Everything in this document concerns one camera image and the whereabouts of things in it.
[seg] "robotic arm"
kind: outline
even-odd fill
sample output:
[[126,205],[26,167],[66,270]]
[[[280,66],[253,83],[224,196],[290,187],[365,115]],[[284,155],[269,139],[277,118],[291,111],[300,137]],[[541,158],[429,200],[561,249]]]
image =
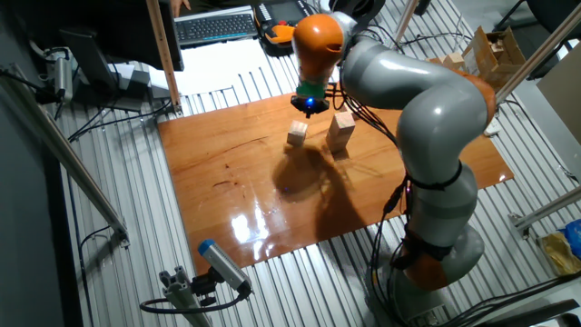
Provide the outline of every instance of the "robotic arm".
[[495,94],[473,75],[350,35],[352,25],[342,13],[298,23],[293,47],[300,85],[292,104],[307,117],[326,110],[330,70],[344,56],[340,87],[346,94],[371,107],[403,110],[397,141],[411,201],[403,255],[393,265],[409,288],[435,291],[468,273],[484,252],[478,232],[467,225],[477,204],[476,179],[459,155],[494,116]]

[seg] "metal grating floor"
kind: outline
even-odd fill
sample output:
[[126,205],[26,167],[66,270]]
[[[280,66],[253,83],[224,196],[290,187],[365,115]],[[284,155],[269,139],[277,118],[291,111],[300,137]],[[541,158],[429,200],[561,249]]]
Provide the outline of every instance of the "metal grating floor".
[[[386,4],[377,23],[395,30],[404,6],[403,0]],[[459,18],[451,0],[432,1],[424,16],[413,17],[404,41],[418,34],[456,31]],[[463,33],[471,35],[466,22],[460,23]],[[405,50],[410,56],[424,59],[452,52],[455,42],[453,37],[440,37]],[[460,49],[466,45],[464,40],[459,42]],[[293,55],[281,58],[265,55],[260,67],[240,74],[231,88],[184,96],[183,115],[293,92],[297,68]],[[151,112],[159,105],[144,104],[143,111]],[[96,108],[65,109],[58,123],[64,134],[70,135],[97,113]],[[100,119],[110,122],[132,115],[136,114],[103,110]],[[178,117],[169,114],[159,119],[175,118]],[[440,322],[491,296],[522,290],[553,276],[534,241],[522,241],[512,233],[507,215],[530,213],[571,190],[574,184],[558,169],[552,147],[543,141],[544,135],[533,127],[536,123],[527,119],[520,108],[503,104],[498,120],[503,130],[493,142],[516,177],[479,191],[478,207],[470,224],[483,236],[486,252],[469,275],[448,287],[449,305],[435,312]],[[110,231],[94,237],[84,247],[95,325],[187,326],[182,316],[153,315],[139,310],[140,302],[162,297],[158,272],[182,265],[194,275],[155,122],[145,118],[111,124],[103,130],[91,131],[73,147],[122,214],[130,231],[131,246],[127,249],[109,242],[114,242]],[[64,189],[72,187],[74,195],[71,199],[66,192],[71,229],[74,228],[72,201],[81,237],[104,227],[105,221],[84,194],[74,183],[68,185],[65,170],[63,175]],[[534,232],[551,233],[558,226],[579,218],[580,212],[578,204],[570,205],[535,223]],[[210,313],[214,326],[389,326],[381,311],[369,309],[363,284],[376,231],[377,226],[372,225],[244,268],[251,277],[255,294],[248,302]],[[402,219],[390,220],[383,236],[393,250],[403,236]],[[90,326],[78,253],[74,257],[84,325]],[[216,296],[219,303],[224,303],[231,301],[234,294],[229,287],[222,286]]]

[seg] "blue cap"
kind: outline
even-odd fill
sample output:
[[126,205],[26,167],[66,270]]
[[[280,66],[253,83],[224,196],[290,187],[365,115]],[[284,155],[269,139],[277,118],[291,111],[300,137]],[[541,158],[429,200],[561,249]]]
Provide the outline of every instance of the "blue cap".
[[213,239],[207,239],[205,241],[202,241],[200,243],[200,246],[198,246],[198,253],[203,256],[206,251],[208,251],[208,249],[210,249],[210,247],[212,245],[216,244],[216,242]]

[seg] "keyboard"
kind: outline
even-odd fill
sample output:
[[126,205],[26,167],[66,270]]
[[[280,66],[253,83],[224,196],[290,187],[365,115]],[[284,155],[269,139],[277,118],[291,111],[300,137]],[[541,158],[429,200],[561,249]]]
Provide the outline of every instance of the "keyboard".
[[252,15],[222,15],[175,23],[180,47],[204,45],[258,35]]

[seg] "wooden board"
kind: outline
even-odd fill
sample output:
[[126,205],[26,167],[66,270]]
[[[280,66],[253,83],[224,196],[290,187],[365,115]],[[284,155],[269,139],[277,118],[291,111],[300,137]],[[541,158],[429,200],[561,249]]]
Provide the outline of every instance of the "wooden board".
[[[395,133],[401,111],[375,112]],[[404,175],[399,152],[356,121],[347,152],[333,158],[324,145],[333,114],[306,119],[285,94],[159,125],[198,272],[208,268],[197,251],[207,238],[247,266],[380,219]],[[286,145],[292,120],[309,124],[303,148]],[[484,136],[461,159],[478,188],[513,177]]]

